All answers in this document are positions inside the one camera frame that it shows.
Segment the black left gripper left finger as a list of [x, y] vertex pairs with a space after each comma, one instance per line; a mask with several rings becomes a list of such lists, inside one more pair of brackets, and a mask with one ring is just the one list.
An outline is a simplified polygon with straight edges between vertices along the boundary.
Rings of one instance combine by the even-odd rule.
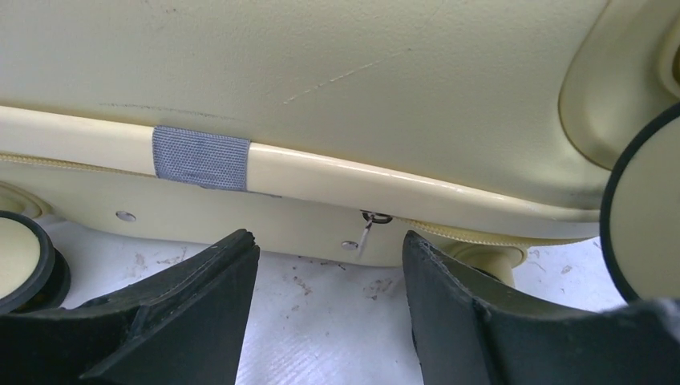
[[1, 317], [4, 384], [233, 384], [260, 249], [239, 229], [74, 309]]

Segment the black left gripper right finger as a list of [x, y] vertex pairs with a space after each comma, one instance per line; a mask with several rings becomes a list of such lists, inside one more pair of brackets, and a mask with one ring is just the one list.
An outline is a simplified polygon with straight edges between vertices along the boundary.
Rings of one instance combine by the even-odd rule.
[[426, 384], [676, 384], [679, 303], [588, 312], [525, 294], [403, 240], [411, 332]]

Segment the yellow suitcase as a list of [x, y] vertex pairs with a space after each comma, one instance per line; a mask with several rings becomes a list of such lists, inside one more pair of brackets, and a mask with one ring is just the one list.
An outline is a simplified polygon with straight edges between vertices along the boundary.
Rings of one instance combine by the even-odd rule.
[[509, 280], [601, 239], [679, 295], [676, 1], [4, 1], [1, 210]]

